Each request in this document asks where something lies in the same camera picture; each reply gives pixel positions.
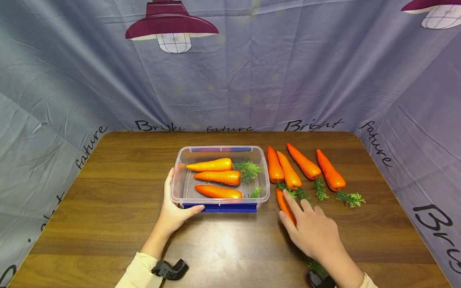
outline wrist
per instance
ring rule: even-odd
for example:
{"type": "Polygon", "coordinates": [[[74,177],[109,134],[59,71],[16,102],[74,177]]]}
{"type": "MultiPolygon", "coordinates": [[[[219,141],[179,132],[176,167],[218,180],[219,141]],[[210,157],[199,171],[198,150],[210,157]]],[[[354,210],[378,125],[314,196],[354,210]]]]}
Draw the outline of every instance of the wrist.
{"type": "Polygon", "coordinates": [[[155,225],[140,252],[160,260],[171,232],[161,225],[155,225]]]}
{"type": "Polygon", "coordinates": [[[334,279],[338,287],[358,288],[363,283],[364,273],[342,245],[322,255],[317,261],[334,279]]]}

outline fabric backdrop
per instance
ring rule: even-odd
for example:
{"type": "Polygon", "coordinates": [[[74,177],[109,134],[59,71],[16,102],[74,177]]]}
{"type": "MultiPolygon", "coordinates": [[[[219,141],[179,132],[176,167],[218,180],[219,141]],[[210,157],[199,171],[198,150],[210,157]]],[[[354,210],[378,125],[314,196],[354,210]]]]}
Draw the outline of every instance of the fabric backdrop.
{"type": "Polygon", "coordinates": [[[409,2],[184,0],[128,33],[148,0],[0,1],[0,286],[110,131],[347,130],[461,287],[461,1],[409,2]]]}

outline wood grain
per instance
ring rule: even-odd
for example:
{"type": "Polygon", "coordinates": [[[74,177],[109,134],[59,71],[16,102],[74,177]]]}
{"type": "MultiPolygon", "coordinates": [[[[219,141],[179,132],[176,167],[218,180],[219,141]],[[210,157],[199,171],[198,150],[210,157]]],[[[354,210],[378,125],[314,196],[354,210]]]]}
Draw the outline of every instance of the wood grain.
{"type": "MultiPolygon", "coordinates": [[[[366,149],[349,132],[107,134],[10,287],[114,287],[154,226],[163,183],[180,148],[271,145],[288,155],[286,142],[311,160],[322,149],[346,179],[346,191],[366,199],[363,207],[350,209],[330,193],[319,205],[338,223],[351,257],[380,288],[450,287],[366,149]]],[[[301,179],[315,198],[312,182],[301,179]]],[[[305,256],[278,220],[273,185],[256,214],[203,213],[188,221],[165,254],[171,263],[179,258],[190,270],[164,287],[307,287],[305,256]]]]}

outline printed lamp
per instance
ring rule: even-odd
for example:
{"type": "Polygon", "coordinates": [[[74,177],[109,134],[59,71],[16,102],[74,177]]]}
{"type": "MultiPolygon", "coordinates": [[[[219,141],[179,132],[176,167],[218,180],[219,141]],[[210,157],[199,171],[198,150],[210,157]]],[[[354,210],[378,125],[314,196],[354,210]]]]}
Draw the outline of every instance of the printed lamp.
{"type": "Polygon", "coordinates": [[[192,37],[218,33],[207,20],[189,15],[181,1],[154,0],[147,3],[146,17],[133,23],[125,38],[134,41],[157,39],[163,51],[185,53],[192,47],[192,37]]]}
{"type": "Polygon", "coordinates": [[[461,0],[413,0],[402,10],[409,14],[427,13],[421,26],[448,29],[461,25],[461,0]]]}

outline clear plastic box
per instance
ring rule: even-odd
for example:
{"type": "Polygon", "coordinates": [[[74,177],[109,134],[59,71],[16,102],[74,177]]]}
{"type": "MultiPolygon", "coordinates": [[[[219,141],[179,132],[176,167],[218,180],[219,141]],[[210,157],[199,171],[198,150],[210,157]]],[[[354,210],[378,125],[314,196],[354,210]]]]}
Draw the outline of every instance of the clear plastic box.
{"type": "Polygon", "coordinates": [[[203,212],[256,212],[261,203],[269,199],[269,175],[263,150],[258,146],[191,146],[182,148],[175,163],[175,174],[171,184],[171,200],[183,208],[203,204],[203,212]],[[197,172],[190,171],[186,165],[228,157],[233,163],[252,161],[260,172],[255,179],[242,181],[238,186],[194,179],[197,172]],[[214,199],[198,193],[195,185],[213,185],[239,190],[241,199],[214,199]],[[256,187],[261,188],[259,198],[250,198],[256,187]]]}

